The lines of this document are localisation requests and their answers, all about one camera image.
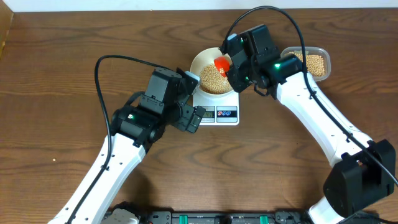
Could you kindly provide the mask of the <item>red measuring scoop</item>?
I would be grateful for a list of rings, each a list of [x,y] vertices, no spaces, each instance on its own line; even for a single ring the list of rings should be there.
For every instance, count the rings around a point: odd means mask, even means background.
[[[227,77],[226,72],[230,68],[230,62],[225,56],[220,56],[214,59],[214,65],[222,77]]]

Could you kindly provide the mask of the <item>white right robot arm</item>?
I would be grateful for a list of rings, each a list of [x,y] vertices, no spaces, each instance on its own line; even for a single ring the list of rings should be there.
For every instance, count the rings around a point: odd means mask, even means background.
[[[387,140],[374,142],[353,126],[319,89],[303,59],[279,53],[266,26],[228,32],[220,50],[231,58],[226,75],[234,91],[252,86],[258,94],[279,101],[326,155],[331,172],[323,198],[308,211],[313,223],[346,222],[393,193],[394,147]]]

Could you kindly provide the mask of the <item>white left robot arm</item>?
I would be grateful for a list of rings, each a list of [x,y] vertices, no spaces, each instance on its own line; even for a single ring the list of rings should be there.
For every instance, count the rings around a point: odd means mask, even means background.
[[[126,178],[143,160],[166,126],[195,133],[205,113],[187,104],[190,90],[134,93],[106,118],[108,135],[81,184],[52,223],[100,223]]]

